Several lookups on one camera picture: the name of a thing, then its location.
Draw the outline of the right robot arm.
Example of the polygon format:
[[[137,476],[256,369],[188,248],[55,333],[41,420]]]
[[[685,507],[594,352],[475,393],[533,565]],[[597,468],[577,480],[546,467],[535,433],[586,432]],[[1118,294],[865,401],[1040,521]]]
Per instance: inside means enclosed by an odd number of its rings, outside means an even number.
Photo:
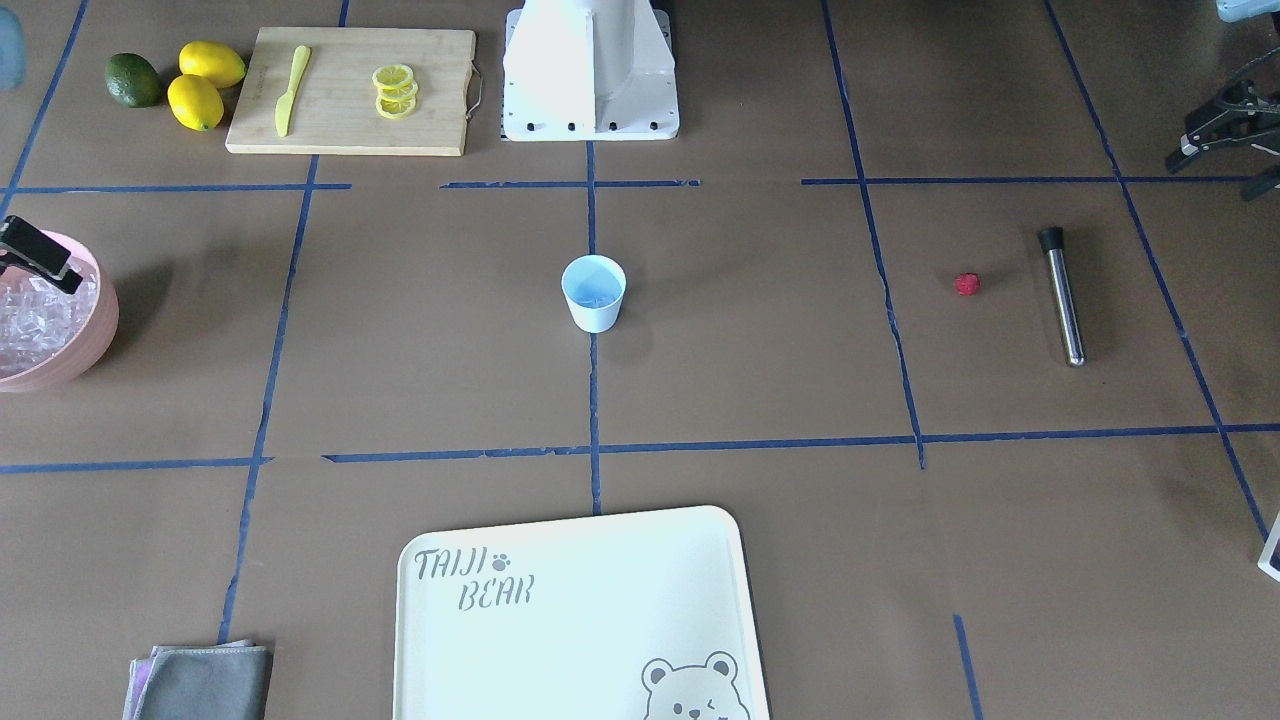
[[[8,6],[0,8],[0,85],[8,92],[19,88],[26,81],[27,45],[20,18]]]

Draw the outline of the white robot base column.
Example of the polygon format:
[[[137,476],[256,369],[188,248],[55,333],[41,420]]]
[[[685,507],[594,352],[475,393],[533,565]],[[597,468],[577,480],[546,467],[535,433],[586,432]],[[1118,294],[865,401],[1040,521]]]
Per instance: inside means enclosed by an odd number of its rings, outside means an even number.
[[[502,65],[508,141],[678,136],[672,22],[655,1],[526,1],[506,17]]]

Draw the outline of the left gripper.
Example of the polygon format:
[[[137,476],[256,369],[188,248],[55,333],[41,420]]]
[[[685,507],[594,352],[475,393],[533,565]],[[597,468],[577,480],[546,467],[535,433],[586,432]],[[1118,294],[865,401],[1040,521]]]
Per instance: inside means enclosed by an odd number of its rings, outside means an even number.
[[[1279,155],[1279,96],[1266,94],[1254,73],[1277,63],[1277,47],[1235,70],[1216,94],[1184,118],[1178,147],[1165,158],[1165,168],[1176,174],[1210,151],[1248,147],[1274,160]]]

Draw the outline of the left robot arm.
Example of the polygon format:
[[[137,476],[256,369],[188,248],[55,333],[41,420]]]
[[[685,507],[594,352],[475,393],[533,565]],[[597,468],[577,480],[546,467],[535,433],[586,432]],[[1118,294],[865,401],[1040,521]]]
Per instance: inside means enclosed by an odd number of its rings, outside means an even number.
[[[1277,33],[1277,1],[1215,1],[1224,22],[1251,20],[1268,15]],[[1277,46],[1256,56],[1235,70],[1222,86],[1196,110],[1184,117],[1184,132],[1178,147],[1164,160],[1169,174],[1176,174],[1210,151],[1249,147],[1277,158],[1277,91],[1262,92],[1254,70],[1277,63]],[[1243,202],[1277,193],[1279,168],[1274,165],[1245,181],[1239,191]]]

